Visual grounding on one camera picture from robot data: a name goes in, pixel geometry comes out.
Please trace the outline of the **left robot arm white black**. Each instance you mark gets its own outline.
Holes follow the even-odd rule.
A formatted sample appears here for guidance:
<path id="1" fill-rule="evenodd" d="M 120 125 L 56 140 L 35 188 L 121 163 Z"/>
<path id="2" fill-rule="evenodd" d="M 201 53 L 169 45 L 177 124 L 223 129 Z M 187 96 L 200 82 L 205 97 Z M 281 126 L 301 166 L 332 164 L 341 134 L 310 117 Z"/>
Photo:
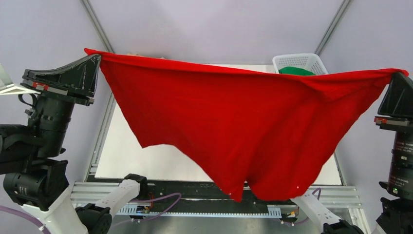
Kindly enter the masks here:
<path id="1" fill-rule="evenodd" d="M 24 214 L 46 234 L 105 234 L 113 217 L 131 200 L 149 196 L 147 179 L 128 174 L 105 198 L 74 207 L 66 177 L 68 161 L 56 160 L 76 104 L 94 102 L 101 55 L 92 54 L 52 70 L 25 70 L 21 84 L 0 71 L 0 93 L 30 95 L 26 125 L 0 127 L 3 187 Z"/>

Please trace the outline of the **red t shirt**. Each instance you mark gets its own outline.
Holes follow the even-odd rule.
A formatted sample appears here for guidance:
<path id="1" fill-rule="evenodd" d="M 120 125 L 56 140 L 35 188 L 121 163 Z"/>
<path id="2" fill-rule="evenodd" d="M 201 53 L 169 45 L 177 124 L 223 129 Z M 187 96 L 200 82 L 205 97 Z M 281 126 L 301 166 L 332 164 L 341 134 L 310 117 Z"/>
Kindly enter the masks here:
<path id="1" fill-rule="evenodd" d="M 295 76 L 99 51 L 142 148 L 177 148 L 231 199 L 303 195 L 397 68 Z"/>

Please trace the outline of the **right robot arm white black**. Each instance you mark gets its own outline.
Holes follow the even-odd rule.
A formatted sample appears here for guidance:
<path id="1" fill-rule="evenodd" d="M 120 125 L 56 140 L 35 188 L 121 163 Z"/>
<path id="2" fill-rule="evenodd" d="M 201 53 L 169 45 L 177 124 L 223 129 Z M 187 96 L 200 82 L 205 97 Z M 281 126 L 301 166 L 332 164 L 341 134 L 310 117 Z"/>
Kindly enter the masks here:
<path id="1" fill-rule="evenodd" d="M 394 131 L 394 145 L 387 181 L 381 188 L 394 200 L 381 198 L 382 213 L 376 220 L 375 234 L 411 234 L 413 232 L 413 81 L 401 72 L 392 75 L 374 122 L 380 129 Z M 322 234 L 361 234 L 327 209 L 311 192 L 298 196 L 297 189 L 284 185 L 278 190 L 283 203 L 294 202 L 317 225 Z"/>

